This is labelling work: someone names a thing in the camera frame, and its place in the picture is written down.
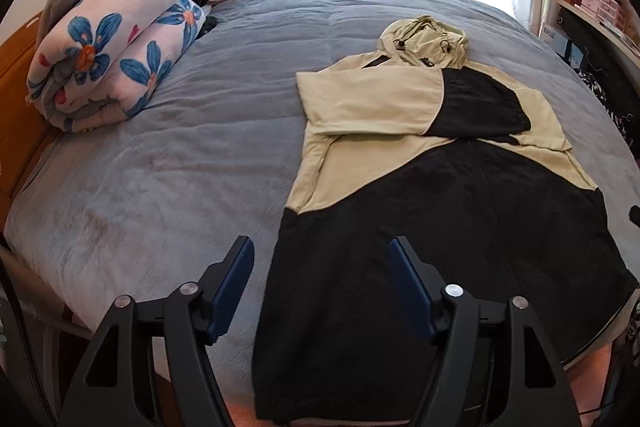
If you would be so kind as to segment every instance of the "gray bedsheet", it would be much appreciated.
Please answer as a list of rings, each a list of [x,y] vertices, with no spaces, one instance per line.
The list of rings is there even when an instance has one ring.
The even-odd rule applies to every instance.
[[[251,406],[254,333],[305,125],[294,74],[371,51],[389,23],[424,13],[468,33],[468,58],[544,93],[640,276],[640,229],[628,220],[638,166],[578,76],[504,13],[470,0],[235,0],[214,12],[218,27],[146,110],[65,136],[12,206],[8,240],[89,327],[117,295],[165,296],[249,235],[255,269],[210,353],[225,398]]]

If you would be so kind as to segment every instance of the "blue flower pattern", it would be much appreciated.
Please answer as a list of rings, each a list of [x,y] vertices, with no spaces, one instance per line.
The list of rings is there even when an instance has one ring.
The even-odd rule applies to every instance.
[[[86,82],[87,76],[92,82],[98,80],[109,68],[111,59],[101,51],[117,33],[121,22],[119,13],[104,16],[98,23],[94,38],[89,19],[76,16],[69,21],[66,31],[81,47],[67,48],[65,55],[74,60],[74,76],[79,86]]]
[[[156,22],[159,24],[171,24],[172,26],[177,26],[184,22],[181,51],[181,53],[184,53],[189,47],[189,44],[191,44],[198,35],[198,25],[196,22],[202,17],[202,10],[189,0],[178,0],[178,4],[174,4],[167,11],[172,12],[171,15],[161,16]]]
[[[120,61],[120,69],[131,80],[146,86],[145,94],[131,107],[124,111],[127,118],[132,118],[142,111],[149,102],[156,87],[167,76],[173,66],[170,60],[162,60],[162,50],[156,41],[151,41],[146,45],[146,66],[135,58],[123,58]]]
[[[83,0],[76,0],[73,7],[82,4]],[[156,22],[167,25],[184,24],[182,49],[180,54],[189,47],[198,33],[198,23],[203,17],[202,10],[189,0],[178,0],[171,6],[168,14],[164,14]],[[76,84],[83,85],[88,80],[96,82],[104,76],[111,65],[111,57],[104,52],[105,46],[114,38],[122,25],[123,17],[120,13],[110,13],[104,16],[97,27],[92,28],[92,22],[84,16],[73,17],[66,27],[75,46],[71,45],[65,50],[65,56],[74,67],[72,79]],[[149,102],[156,87],[170,72],[172,60],[162,61],[162,50],[157,41],[151,41],[146,46],[146,64],[133,58],[123,58],[120,61],[122,72],[134,82],[146,86],[145,94],[128,110],[124,110],[127,118],[132,118],[142,111]],[[32,82],[28,79],[31,100],[38,99],[48,81],[52,78],[55,68],[50,68],[45,78],[40,82]],[[72,131],[73,118],[67,117],[63,122],[63,128],[67,132]]]

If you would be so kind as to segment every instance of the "hooded jacket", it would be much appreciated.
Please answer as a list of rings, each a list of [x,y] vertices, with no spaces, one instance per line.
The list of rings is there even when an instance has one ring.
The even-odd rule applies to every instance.
[[[298,73],[307,126],[255,340],[258,418],[411,418],[434,349],[392,286],[398,235],[476,298],[525,296],[564,363],[633,304],[602,194],[549,103],[465,60],[467,43],[423,16]]]

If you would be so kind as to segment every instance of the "black bag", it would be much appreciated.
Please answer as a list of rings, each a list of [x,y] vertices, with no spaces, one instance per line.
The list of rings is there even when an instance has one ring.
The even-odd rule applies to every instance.
[[[615,58],[611,56],[604,36],[577,15],[561,7],[558,25],[572,45],[584,54],[581,70],[593,76],[606,94],[606,109],[624,121],[631,152],[640,157],[640,97]]]

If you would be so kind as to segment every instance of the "orange headboard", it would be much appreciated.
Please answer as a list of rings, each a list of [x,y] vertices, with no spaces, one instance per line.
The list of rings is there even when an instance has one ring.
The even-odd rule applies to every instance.
[[[39,18],[36,15],[0,46],[0,232],[20,187],[59,134],[25,101]]]

